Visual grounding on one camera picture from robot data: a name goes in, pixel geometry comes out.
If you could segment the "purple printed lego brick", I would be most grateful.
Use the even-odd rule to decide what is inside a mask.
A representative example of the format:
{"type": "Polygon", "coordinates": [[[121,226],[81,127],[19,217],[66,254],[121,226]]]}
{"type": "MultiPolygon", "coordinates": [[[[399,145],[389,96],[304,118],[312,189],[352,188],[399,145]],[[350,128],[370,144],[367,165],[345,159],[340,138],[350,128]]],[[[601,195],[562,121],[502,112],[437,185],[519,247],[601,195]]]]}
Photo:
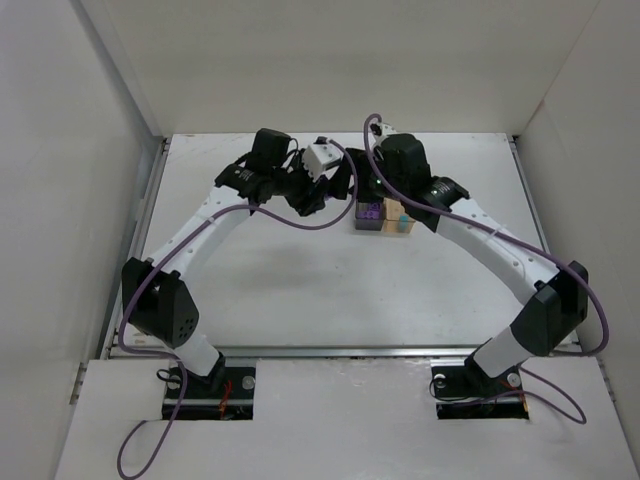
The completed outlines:
{"type": "Polygon", "coordinates": [[[384,203],[371,202],[365,204],[368,208],[366,220],[379,221],[384,218],[384,203]]]}

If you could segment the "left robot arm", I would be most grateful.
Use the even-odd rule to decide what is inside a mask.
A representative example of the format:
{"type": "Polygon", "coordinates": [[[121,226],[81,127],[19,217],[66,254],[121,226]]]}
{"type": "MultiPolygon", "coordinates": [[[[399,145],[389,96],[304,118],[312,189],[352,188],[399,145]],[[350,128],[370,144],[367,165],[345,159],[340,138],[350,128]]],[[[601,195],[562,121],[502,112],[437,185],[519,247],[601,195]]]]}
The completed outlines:
{"type": "Polygon", "coordinates": [[[226,166],[198,210],[146,259],[130,258],[122,268],[121,325],[158,340],[158,356],[173,359],[196,377],[212,380],[224,359],[199,326],[190,289],[215,250],[252,214],[267,215],[264,204],[281,196],[299,215],[324,206],[334,169],[342,184],[340,198],[358,193],[356,165],[334,140],[318,138],[295,153],[291,137],[263,128],[249,152],[226,166]]]}

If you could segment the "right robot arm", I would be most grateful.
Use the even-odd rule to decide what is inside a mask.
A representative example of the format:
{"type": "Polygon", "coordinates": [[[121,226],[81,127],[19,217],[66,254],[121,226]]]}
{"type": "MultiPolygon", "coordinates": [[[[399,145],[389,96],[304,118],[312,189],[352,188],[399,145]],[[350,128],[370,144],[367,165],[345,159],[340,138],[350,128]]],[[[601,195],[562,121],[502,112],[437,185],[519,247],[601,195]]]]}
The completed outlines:
{"type": "Polygon", "coordinates": [[[361,200],[399,201],[410,217],[487,268],[522,306],[509,326],[467,357],[467,380],[482,386],[530,358],[554,353],[586,319],[586,268],[554,260],[502,229],[466,188],[432,173],[414,135],[378,134],[376,139],[372,149],[347,149],[341,180],[353,180],[361,200]]]}

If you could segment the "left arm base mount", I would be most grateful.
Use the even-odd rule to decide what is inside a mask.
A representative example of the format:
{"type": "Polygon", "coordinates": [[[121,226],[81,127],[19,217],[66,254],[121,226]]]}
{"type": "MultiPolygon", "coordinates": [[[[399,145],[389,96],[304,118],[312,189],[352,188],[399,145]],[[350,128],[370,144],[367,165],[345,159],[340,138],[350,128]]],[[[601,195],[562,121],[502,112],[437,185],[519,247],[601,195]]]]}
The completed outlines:
{"type": "Polygon", "coordinates": [[[189,376],[176,419],[184,421],[247,421],[253,419],[256,365],[232,362],[222,383],[211,390],[189,376]]]}

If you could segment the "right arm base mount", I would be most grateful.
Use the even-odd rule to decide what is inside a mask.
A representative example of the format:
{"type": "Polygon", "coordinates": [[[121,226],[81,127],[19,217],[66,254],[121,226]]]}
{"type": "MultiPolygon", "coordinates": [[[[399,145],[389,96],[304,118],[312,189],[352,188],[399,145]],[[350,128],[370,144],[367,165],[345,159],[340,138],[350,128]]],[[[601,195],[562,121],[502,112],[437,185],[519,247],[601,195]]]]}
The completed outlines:
{"type": "Polygon", "coordinates": [[[436,365],[431,368],[429,393],[439,420],[528,420],[521,387],[517,367],[489,378],[465,365],[436,365]]]}

